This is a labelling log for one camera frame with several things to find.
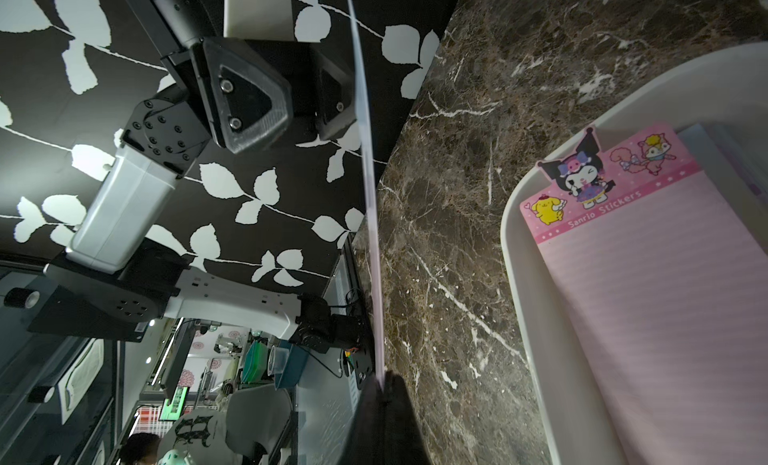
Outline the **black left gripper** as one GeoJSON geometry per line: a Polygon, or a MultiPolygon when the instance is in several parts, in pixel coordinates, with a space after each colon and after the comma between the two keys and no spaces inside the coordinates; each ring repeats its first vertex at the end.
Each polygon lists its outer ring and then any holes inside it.
{"type": "MultiPolygon", "coordinates": [[[[248,41],[216,37],[218,0],[126,3],[173,83],[137,104],[125,145],[185,175],[212,135],[241,154],[266,150],[287,132],[294,118],[289,81],[248,41]]],[[[353,69],[320,47],[310,55],[319,137],[340,138],[356,120],[353,69]]]]}

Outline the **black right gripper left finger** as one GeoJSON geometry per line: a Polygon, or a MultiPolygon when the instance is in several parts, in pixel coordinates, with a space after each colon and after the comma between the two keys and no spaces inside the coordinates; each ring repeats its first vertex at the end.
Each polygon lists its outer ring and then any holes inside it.
{"type": "Polygon", "coordinates": [[[369,377],[360,394],[357,409],[338,463],[341,465],[382,464],[383,395],[379,380],[369,377]]]}

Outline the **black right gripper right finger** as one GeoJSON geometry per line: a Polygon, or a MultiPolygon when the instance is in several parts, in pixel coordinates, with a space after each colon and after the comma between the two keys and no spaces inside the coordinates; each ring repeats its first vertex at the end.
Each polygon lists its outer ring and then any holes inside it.
{"type": "Polygon", "coordinates": [[[431,459],[402,376],[386,374],[383,399],[384,463],[429,465],[431,459]]]}

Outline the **pink sticker sheet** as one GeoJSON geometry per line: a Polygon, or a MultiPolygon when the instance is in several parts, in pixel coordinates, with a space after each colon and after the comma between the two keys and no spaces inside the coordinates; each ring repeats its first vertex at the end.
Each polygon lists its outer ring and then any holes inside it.
{"type": "Polygon", "coordinates": [[[373,139],[369,96],[365,75],[359,25],[353,0],[347,0],[354,56],[355,98],[354,107],[361,140],[361,163],[363,188],[366,205],[366,219],[369,244],[369,268],[371,275],[371,300],[373,310],[373,332],[375,345],[375,376],[382,390],[385,389],[385,339],[384,339],[384,303],[380,264],[378,210],[376,198],[376,176],[374,169],[373,139]]]}
{"type": "Polygon", "coordinates": [[[767,253],[657,124],[540,164],[524,218],[632,464],[767,460],[767,253]]]}

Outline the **white plastic storage box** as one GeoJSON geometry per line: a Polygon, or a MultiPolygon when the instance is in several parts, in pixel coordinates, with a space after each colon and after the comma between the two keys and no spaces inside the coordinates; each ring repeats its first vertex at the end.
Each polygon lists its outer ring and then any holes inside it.
{"type": "Polygon", "coordinates": [[[767,46],[691,60],[512,192],[501,245],[556,464],[767,460],[767,46]]]}

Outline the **purple sticker sheet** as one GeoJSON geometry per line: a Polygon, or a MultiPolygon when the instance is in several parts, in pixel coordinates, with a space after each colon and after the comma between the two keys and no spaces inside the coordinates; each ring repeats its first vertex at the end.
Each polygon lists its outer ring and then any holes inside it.
{"type": "Polygon", "coordinates": [[[767,253],[767,190],[745,163],[748,155],[723,125],[695,124],[678,136],[764,253],[767,253]]]}

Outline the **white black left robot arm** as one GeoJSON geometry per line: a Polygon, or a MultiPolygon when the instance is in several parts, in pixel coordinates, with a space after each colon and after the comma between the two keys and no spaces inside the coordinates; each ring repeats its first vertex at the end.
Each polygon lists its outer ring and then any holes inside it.
{"type": "Polygon", "coordinates": [[[306,348],[368,351],[384,371],[376,177],[362,46],[343,68],[314,45],[227,33],[227,0],[126,0],[174,82],[134,109],[115,162],[65,250],[44,275],[108,320],[160,317],[253,325],[306,348]],[[308,294],[276,293],[197,268],[149,237],[207,146],[265,152],[286,139],[356,129],[362,141],[372,310],[332,312],[308,294]]]}

